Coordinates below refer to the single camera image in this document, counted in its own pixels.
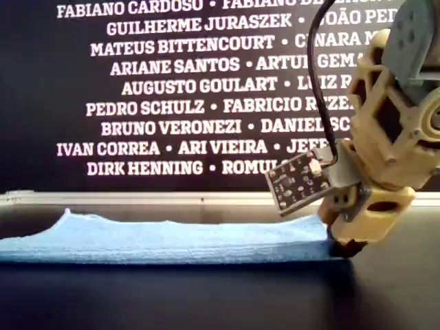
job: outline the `black surface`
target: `black surface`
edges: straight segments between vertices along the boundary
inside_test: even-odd
[[[273,209],[266,207],[76,206],[72,210],[126,221],[276,220]],[[16,230],[32,226],[36,230],[35,223],[49,226],[62,211],[58,206],[4,208],[2,231],[19,222],[22,226]],[[438,212],[413,208],[385,241],[367,246],[352,263],[2,265],[0,329],[439,329]]]

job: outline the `black cable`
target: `black cable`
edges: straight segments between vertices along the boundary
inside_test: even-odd
[[[325,99],[322,94],[320,81],[318,80],[318,75],[316,74],[314,47],[315,47],[316,33],[318,32],[321,21],[324,18],[327,11],[334,3],[335,0],[326,0],[323,3],[323,5],[319,8],[318,12],[316,13],[316,16],[313,18],[313,21],[311,22],[309,38],[307,39],[307,66],[311,80],[311,87],[313,89],[313,94],[316,99],[316,106],[318,107],[318,111],[322,120],[322,125],[324,127],[325,138],[329,142],[330,150],[333,155],[333,159],[328,165],[335,164],[338,161],[338,148],[336,146],[335,133],[333,132],[333,127],[331,126],[331,122],[330,122],[329,110],[327,109],[327,106],[325,104]]]

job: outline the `circuit board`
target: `circuit board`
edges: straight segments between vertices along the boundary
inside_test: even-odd
[[[283,217],[322,198],[331,189],[328,178],[311,151],[278,165],[265,176]]]

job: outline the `microfiber cloth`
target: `microfiber cloth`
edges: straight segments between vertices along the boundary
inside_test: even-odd
[[[69,210],[50,229],[0,240],[0,262],[221,265],[330,259],[318,216],[282,223],[119,222]]]

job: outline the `beige plastic part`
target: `beige plastic part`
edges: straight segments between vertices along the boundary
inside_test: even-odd
[[[440,131],[431,126],[432,116],[440,109],[440,89],[419,107],[407,99],[394,75],[380,62],[389,32],[382,30],[373,37],[349,87],[349,100],[355,108],[353,144],[366,173],[380,186],[419,189],[440,165]]]
[[[369,179],[365,167],[350,142],[344,142],[347,154],[352,158],[361,175],[366,192],[357,198],[357,203],[350,209],[342,209],[334,203],[334,196],[327,196],[321,203],[318,215],[330,225],[333,238],[342,245],[351,241],[375,243],[382,240],[393,228],[398,218],[410,206],[415,198],[415,191],[405,187],[391,191],[382,188]]]

